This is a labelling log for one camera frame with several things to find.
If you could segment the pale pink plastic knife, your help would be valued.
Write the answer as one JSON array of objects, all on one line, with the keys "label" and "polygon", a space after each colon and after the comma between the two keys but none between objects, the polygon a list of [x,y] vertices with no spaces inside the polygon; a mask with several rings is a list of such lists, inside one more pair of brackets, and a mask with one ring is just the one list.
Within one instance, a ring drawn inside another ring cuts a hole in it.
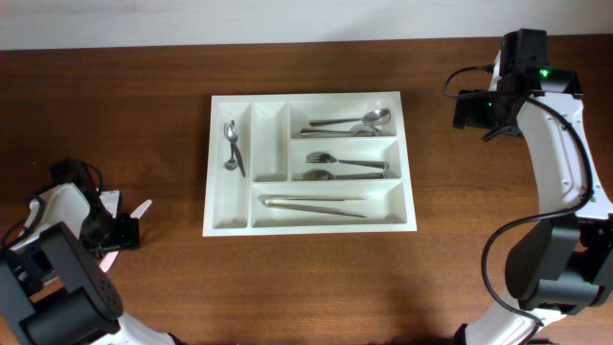
[{"label": "pale pink plastic knife", "polygon": [[[147,209],[150,207],[151,204],[152,204],[152,200],[147,199],[130,214],[130,217],[132,219],[140,219],[145,214],[145,212],[147,211]],[[107,253],[99,263],[100,269],[103,272],[108,272],[111,269],[112,265],[115,263],[118,255],[119,255],[118,251]]]}]

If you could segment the large steel spoon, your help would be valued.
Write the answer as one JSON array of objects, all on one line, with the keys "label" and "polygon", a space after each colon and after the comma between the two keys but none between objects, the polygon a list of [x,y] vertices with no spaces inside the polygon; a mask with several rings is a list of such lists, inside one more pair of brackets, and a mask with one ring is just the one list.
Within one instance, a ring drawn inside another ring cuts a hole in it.
[{"label": "large steel spoon", "polygon": [[330,130],[330,129],[317,129],[314,127],[303,128],[300,130],[301,136],[313,136],[313,135],[347,135],[356,137],[376,137],[382,136],[383,132],[373,126],[356,125],[349,130]]},{"label": "large steel spoon", "polygon": [[391,120],[391,110],[389,108],[379,108],[372,110],[358,118],[344,118],[335,120],[313,120],[309,122],[311,127],[332,126],[345,123],[360,123],[362,125],[376,127],[387,124]]}]

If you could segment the small shiny steel teaspoon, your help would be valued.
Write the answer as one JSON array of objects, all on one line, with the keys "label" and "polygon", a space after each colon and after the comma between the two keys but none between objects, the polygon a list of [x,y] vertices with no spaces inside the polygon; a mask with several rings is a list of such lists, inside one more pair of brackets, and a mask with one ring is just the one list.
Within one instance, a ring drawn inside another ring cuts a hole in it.
[{"label": "small shiny steel teaspoon", "polygon": [[227,171],[233,171],[238,167],[238,162],[235,158],[236,144],[238,141],[238,133],[235,128],[235,123],[231,121],[224,125],[224,136],[230,143],[231,156],[228,161],[224,163],[224,168]]}]

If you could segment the small dark steel teaspoon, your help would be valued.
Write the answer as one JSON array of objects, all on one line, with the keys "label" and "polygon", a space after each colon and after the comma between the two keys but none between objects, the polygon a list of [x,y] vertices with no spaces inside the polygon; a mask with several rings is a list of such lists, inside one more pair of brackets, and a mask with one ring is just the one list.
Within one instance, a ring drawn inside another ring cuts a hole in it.
[{"label": "small dark steel teaspoon", "polygon": [[238,167],[237,167],[237,169],[239,169],[240,174],[241,174],[243,177],[245,177],[245,176],[246,176],[246,171],[245,171],[245,168],[244,168],[244,163],[243,163],[243,160],[242,160],[241,153],[240,153],[239,148],[238,148],[238,142],[237,142],[237,144],[236,144],[235,158],[236,158],[236,160],[237,160],[237,162],[238,162]]}]

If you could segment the steel fork with wide tines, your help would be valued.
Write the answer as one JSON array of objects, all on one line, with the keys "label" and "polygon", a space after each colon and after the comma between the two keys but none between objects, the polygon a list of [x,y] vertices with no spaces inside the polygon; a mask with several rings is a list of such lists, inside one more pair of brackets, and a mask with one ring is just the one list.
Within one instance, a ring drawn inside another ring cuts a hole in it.
[{"label": "steel fork with wide tines", "polygon": [[306,162],[311,164],[347,164],[386,171],[389,169],[389,163],[386,161],[363,161],[363,160],[346,160],[338,159],[327,152],[313,152],[306,156]]}]

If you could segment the steel fork with curved handle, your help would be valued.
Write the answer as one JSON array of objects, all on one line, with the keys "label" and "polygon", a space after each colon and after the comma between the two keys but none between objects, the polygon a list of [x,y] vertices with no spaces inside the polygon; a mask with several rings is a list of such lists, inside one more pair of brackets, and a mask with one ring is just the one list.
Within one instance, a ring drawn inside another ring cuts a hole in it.
[{"label": "steel fork with curved handle", "polygon": [[309,170],[300,175],[300,179],[304,181],[383,179],[384,177],[385,174],[382,172],[334,174],[326,170]]}]

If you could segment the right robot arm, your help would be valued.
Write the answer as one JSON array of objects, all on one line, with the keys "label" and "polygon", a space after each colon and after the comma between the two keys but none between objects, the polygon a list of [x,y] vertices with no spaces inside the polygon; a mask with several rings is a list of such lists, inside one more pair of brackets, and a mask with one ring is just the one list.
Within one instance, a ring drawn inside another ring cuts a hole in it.
[{"label": "right robot arm", "polygon": [[483,139],[522,137],[532,159],[539,211],[497,229],[480,261],[494,303],[462,325],[457,344],[531,344],[546,326],[602,305],[612,292],[612,203],[583,127],[578,74],[547,59],[547,34],[505,34],[486,90],[461,90],[453,125]]}]

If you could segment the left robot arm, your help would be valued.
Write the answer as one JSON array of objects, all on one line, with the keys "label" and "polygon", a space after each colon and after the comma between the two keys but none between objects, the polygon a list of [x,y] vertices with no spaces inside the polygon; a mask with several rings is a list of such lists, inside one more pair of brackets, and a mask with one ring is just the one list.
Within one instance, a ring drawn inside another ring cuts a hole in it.
[{"label": "left robot arm", "polygon": [[120,211],[119,191],[101,172],[66,158],[52,184],[33,193],[30,213],[1,239],[1,315],[21,344],[159,344],[179,338],[129,315],[107,273],[119,253],[140,246],[150,207]]}]

